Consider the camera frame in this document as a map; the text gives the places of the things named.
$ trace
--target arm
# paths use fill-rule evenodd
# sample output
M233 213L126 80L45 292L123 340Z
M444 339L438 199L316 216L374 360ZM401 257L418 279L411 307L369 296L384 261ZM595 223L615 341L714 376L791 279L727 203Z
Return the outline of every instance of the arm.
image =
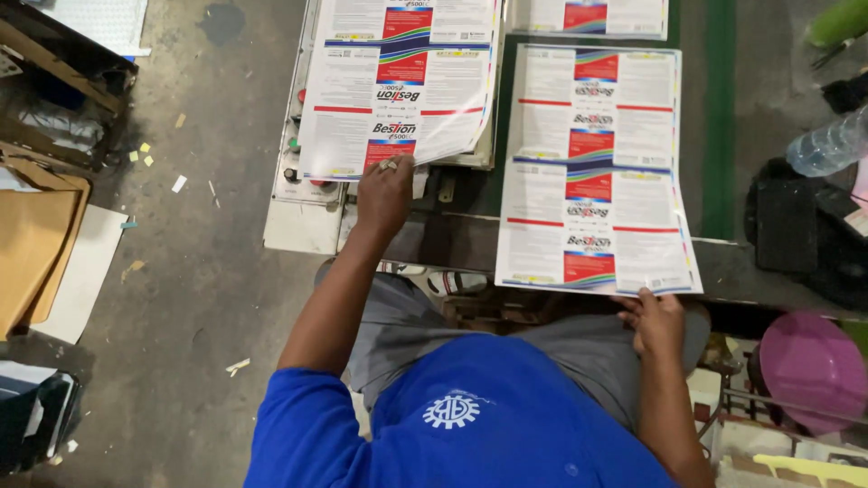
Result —
M614 297L619 317L636 330L641 358L639 440L685 488L714 486L711 465L696 435L690 394L681 369L684 310L674 295L659 300L643 288L639 300Z
M404 225L412 199L413 158L398 169L369 166L358 185L358 222L289 334L278 369L305 367L340 375L350 358L374 271Z

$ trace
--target blue t-shirt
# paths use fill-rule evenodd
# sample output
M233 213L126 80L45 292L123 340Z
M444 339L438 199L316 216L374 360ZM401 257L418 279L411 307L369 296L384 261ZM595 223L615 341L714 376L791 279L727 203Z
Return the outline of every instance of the blue t-shirt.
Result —
M469 334L417 361L380 395L373 441L330 373L268 383L246 488L674 486L633 435L539 349Z

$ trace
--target red line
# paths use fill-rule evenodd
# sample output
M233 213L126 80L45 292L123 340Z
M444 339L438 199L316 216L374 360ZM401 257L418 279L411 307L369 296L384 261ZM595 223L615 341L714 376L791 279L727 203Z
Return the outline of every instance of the red line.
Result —
M373 109L359 109L355 107L326 107L324 105L316 105L313 107L315 112L349 112L351 114L372 114Z
M621 232L678 232L677 228L613 227L612 230Z
M473 112L482 112L483 107L474 107L466 110L420 110L420 115L455 115L455 114L470 114Z
M666 107L640 107L639 105L618 105L619 110L648 110L650 112L671 112Z
M569 107L572 105L571 102L553 102L551 100L530 100L529 98L519 98L519 103L534 103L536 105L562 105L565 107Z
M534 224L537 226L563 227L563 222L530 221L528 219L507 219L506 221L514 224Z

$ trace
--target concrete floor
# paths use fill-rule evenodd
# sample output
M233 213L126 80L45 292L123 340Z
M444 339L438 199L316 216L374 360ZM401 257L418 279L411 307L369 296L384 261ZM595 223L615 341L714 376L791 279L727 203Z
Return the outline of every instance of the concrete floor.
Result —
M78 449L38 467L33 485L244 479L257 407L323 258L262 247L304 2L230 5L150 0L142 46L153 53L136 60L129 146L147 142L155 163L102 172L91 200L126 206L139 227L123 236L78 346L57 359L57 344L12 344L13 357L41 351L86 385ZM178 175L188 181L175 194ZM146 265L122 283L135 260ZM245 358L230 378L224 368Z

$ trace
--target hand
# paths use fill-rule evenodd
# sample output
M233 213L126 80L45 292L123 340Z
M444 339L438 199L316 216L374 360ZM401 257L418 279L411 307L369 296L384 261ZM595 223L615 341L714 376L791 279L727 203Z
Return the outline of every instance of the hand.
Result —
M633 348L640 356L650 353L657 358L681 360L684 342L684 309L673 294L659 299L651 290L639 290L639 299L614 296L612 300L627 308L619 312L624 322L636 331Z
M398 169L380 169L374 163L365 169L358 183L358 222L356 228L388 246L401 230L413 200L412 155L390 158Z

